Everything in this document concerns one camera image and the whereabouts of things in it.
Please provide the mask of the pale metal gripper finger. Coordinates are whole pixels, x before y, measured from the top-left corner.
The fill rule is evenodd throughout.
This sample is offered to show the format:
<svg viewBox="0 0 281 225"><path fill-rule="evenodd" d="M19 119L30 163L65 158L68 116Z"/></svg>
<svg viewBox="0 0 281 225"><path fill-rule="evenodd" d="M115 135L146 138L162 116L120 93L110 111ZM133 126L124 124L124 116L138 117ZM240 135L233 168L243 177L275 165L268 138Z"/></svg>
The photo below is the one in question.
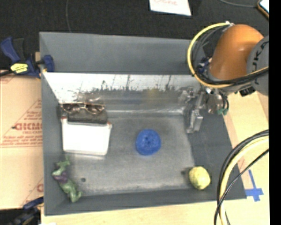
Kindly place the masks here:
<svg viewBox="0 0 281 225"><path fill-rule="evenodd" d="M186 132L190 134L194 131L195 116L193 115L193 110L189 110L186 112L186 120L187 120Z"/></svg>
<svg viewBox="0 0 281 225"><path fill-rule="evenodd" d="M195 113L194 122L193 122L193 130L194 131L200 130L203 119L204 119L204 117L202 115L200 115L198 112Z"/></svg>

